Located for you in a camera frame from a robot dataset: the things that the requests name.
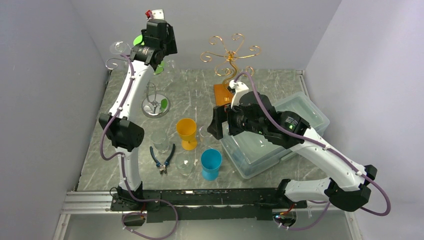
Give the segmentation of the orange frosted wine glass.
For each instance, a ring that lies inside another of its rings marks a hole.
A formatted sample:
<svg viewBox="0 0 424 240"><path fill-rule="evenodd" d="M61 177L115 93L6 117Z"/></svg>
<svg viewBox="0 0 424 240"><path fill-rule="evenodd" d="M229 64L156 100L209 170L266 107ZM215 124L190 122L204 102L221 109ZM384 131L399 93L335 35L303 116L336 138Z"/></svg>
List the orange frosted wine glass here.
<svg viewBox="0 0 424 240"><path fill-rule="evenodd" d="M181 146L184 150L192 151L197 147L197 124L193 119L180 119L176 124L176 131L181 138Z"/></svg>

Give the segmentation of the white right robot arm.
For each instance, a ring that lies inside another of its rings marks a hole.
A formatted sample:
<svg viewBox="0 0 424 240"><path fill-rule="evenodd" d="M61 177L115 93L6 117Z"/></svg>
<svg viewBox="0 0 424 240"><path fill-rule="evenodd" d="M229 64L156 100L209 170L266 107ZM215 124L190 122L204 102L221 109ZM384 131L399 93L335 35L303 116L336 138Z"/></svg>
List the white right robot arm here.
<svg viewBox="0 0 424 240"><path fill-rule="evenodd" d="M377 169L373 165L343 161L325 148L327 142L308 121L293 111L277 111L266 95L260 94L259 98L264 109L261 109L252 91L244 94L238 105L215 106L207 131L220 140L224 137L223 123L226 122L228 135L250 132L263 136L268 142L308 159L327 174L326 178L319 180L283 179L275 194L280 207L287 208L300 201L324 201L343 211L354 212L369 202L372 193L368 187L370 182L359 176L351 166L374 180Z"/></svg>

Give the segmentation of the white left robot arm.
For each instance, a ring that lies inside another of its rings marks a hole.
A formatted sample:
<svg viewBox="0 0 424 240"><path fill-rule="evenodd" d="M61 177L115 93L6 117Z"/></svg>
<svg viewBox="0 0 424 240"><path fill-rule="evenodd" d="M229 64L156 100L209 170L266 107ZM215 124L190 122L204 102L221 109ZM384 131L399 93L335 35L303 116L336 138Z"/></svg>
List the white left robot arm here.
<svg viewBox="0 0 424 240"><path fill-rule="evenodd" d="M145 131L134 120L140 114L142 95L158 65L164 57L178 52L174 29L164 19L148 19L141 36L142 41L128 54L120 54L128 64L125 80L109 112L101 113L98 118L102 127L100 155L105 161L118 158L117 194L131 210L139 209L144 203L138 156Z"/></svg>

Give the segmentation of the ribbed clear wine glass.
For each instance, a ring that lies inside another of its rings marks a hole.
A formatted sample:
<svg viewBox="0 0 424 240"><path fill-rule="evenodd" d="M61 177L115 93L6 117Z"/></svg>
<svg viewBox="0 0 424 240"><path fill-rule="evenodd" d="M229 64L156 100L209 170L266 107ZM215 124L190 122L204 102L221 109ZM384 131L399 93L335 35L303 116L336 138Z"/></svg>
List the ribbed clear wine glass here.
<svg viewBox="0 0 424 240"><path fill-rule="evenodd" d="M166 153L169 150L170 143L168 136L164 130L156 130L154 131L150 139L153 143L153 146L158 150L160 153Z"/></svg>

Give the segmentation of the blue wine glass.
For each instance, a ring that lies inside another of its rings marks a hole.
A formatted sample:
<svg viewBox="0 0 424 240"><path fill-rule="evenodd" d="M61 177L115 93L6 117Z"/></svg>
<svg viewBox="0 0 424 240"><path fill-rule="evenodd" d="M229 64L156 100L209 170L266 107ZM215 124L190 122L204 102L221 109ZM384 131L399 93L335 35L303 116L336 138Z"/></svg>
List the blue wine glass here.
<svg viewBox="0 0 424 240"><path fill-rule="evenodd" d="M200 158L203 178L207 181L214 181L219 176L222 161L223 157L218 150L214 148L205 150Z"/></svg>

